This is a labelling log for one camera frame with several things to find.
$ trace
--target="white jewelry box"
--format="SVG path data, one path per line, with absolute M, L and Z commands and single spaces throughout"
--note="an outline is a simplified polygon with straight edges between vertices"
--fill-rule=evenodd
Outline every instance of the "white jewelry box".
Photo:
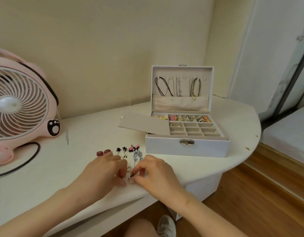
M 146 132 L 146 153 L 225 157 L 229 138 L 210 116 L 213 74 L 213 67 L 152 66 L 151 115 L 124 113 L 119 127 Z M 171 121 L 173 114 L 184 121 Z

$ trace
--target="metal latch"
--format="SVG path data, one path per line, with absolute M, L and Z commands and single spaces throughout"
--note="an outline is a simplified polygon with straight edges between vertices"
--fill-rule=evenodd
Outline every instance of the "metal latch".
M 179 142 L 183 146 L 185 146 L 185 145 L 193 145 L 195 143 L 194 140 L 187 140 L 187 139 L 182 139 Z

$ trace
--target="fan grille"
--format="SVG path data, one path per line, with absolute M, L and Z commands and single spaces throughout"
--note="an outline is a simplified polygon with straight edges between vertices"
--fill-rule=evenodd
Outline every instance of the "fan grille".
M 36 129 L 48 113 L 47 94 L 30 76 L 6 67 L 0 67 L 0 105 L 2 100 L 14 100 L 15 111 L 4 111 L 0 106 L 0 140 L 28 134 Z

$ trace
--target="white sheet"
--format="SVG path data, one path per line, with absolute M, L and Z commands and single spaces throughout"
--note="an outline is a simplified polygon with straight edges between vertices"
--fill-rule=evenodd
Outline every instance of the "white sheet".
M 304 163 L 304 107 L 266 128 L 260 141 Z

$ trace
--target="white sneaker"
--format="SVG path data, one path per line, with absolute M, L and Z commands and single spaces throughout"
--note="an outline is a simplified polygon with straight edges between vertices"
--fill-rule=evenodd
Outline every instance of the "white sneaker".
M 168 215 L 161 217 L 156 233 L 160 237 L 176 237 L 176 227 L 174 220 Z

